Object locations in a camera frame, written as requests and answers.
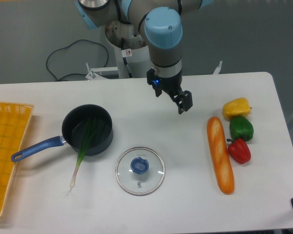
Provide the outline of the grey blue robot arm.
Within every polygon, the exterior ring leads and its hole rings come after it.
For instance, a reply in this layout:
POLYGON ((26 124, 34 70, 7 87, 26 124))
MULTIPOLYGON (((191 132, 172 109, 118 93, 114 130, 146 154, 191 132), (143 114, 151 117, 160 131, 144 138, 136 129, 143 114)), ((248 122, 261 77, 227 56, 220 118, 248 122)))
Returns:
POLYGON ((146 75, 155 95, 163 92, 182 114, 192 106, 192 94, 182 90, 181 16, 210 0, 78 0, 76 7, 90 28, 105 27, 106 39, 120 52, 118 70, 125 77, 146 75))

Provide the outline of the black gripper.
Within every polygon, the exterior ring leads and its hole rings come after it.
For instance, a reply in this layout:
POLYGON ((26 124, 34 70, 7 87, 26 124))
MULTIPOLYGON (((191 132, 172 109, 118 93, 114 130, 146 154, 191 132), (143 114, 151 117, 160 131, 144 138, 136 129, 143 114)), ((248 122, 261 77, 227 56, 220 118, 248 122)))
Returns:
POLYGON ((151 85, 155 91, 156 97, 159 97, 162 92, 167 93, 178 106, 178 114, 187 112, 192 106, 192 93, 190 91, 182 91, 182 71, 170 76, 161 77, 155 74, 156 70, 151 68, 146 73, 147 83, 151 85))

